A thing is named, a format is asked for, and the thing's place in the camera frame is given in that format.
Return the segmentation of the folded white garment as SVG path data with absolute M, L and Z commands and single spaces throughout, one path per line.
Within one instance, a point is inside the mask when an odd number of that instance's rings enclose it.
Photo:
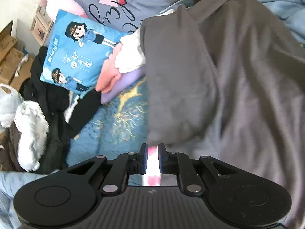
M 146 57 L 141 48 L 141 29 L 121 37 L 113 50 L 114 67 L 119 73 L 129 73 L 146 65 Z

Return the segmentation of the folded purple garment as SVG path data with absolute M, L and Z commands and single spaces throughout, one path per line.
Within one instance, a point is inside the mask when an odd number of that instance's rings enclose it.
M 132 72 L 123 73 L 121 78 L 116 82 L 113 88 L 105 94 L 101 94 L 101 104 L 108 103 L 115 98 L 120 92 L 131 86 L 133 83 L 138 81 L 140 78 L 145 76 L 146 67 L 140 67 Z

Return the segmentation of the framed picture on wall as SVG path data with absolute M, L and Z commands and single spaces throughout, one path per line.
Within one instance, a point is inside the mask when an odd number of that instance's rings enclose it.
M 35 16 L 33 18 L 31 28 L 30 28 L 31 34 L 34 36 L 34 38 L 37 40 L 37 42 L 43 46 L 49 32 L 44 28 L 42 23 L 39 21 L 39 19 Z

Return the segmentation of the cardboard boxes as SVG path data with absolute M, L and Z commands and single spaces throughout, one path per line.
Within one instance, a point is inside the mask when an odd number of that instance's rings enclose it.
M 12 36 L 13 21 L 1 31 L 1 83 L 19 90 L 31 77 L 33 59 L 17 49 L 17 39 Z

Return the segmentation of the white fluffy garment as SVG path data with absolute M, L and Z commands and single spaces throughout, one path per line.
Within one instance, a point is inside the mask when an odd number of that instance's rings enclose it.
M 16 89 L 1 84 L 1 128 L 15 124 L 20 133 L 17 143 L 17 161 L 27 171 L 40 167 L 40 158 L 46 148 L 49 124 L 39 103 L 23 100 Z

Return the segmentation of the blue floral quilted blanket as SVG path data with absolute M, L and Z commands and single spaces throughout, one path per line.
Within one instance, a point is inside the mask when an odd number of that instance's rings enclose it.
M 70 139 L 68 166 L 97 155 L 116 159 L 138 152 L 148 136 L 148 88 L 143 77 L 109 103 L 99 106 L 93 118 Z

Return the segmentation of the folded coral pink garment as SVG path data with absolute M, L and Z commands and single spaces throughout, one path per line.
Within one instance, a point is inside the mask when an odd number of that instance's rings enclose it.
M 118 43 L 108 59 L 103 62 L 95 88 L 97 92 L 101 92 L 102 94 L 110 92 L 116 82 L 121 78 L 122 74 L 119 72 L 118 68 L 115 67 L 115 59 L 121 50 L 121 47 L 122 43 Z

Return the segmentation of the blue cartoon police cushion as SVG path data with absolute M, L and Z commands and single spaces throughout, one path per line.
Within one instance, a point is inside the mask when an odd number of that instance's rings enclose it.
M 103 62 L 125 33 L 59 10 L 40 80 L 84 97 L 97 84 Z

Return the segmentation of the black clothes pile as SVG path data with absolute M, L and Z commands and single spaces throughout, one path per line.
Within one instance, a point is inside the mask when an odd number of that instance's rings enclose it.
M 71 91 L 40 80 L 47 48 L 41 47 L 30 69 L 30 78 L 17 92 L 23 100 L 39 103 L 49 124 L 46 148 L 40 158 L 40 167 L 30 173 L 49 174 L 67 167 L 66 158 L 70 139 L 90 121 L 100 105 L 100 94 L 94 90 L 84 98 Z M 1 167 L 9 172 L 27 172 L 17 161 L 17 143 L 20 133 L 15 124 L 1 128 Z

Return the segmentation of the grey garment with pink cuffs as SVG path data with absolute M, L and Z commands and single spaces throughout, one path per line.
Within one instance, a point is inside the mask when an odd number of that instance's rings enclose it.
M 148 143 L 283 186 L 304 228 L 304 49 L 256 0 L 201 0 L 141 26 Z

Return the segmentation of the light blue garment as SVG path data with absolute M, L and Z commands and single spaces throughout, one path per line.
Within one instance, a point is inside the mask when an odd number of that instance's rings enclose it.
M 304 0 L 257 0 L 276 15 L 304 45 Z

